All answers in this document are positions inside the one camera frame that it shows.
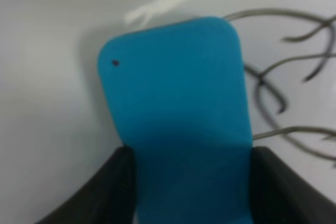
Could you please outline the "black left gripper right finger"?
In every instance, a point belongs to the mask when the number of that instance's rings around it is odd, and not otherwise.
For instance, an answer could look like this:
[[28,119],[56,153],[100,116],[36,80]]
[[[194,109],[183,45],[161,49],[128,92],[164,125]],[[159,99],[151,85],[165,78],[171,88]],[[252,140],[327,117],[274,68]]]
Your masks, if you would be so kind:
[[249,206],[254,223],[335,223],[335,203],[266,147],[251,152]]

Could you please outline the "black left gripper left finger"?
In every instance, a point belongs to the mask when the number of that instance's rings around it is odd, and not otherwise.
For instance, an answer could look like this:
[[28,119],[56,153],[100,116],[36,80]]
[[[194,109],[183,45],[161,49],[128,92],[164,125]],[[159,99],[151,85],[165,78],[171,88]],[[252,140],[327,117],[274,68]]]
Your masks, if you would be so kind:
[[88,182],[38,223],[133,223],[136,188],[133,149],[119,147]]

